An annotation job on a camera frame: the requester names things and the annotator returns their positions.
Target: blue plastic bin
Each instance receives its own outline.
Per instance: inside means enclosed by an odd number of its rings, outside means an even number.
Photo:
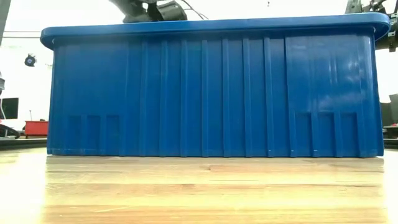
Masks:
[[[383,155],[383,14],[51,27],[48,153]]]

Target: wooden table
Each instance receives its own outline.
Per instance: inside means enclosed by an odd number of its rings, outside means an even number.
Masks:
[[[0,223],[398,223],[398,151],[372,159],[0,151]]]

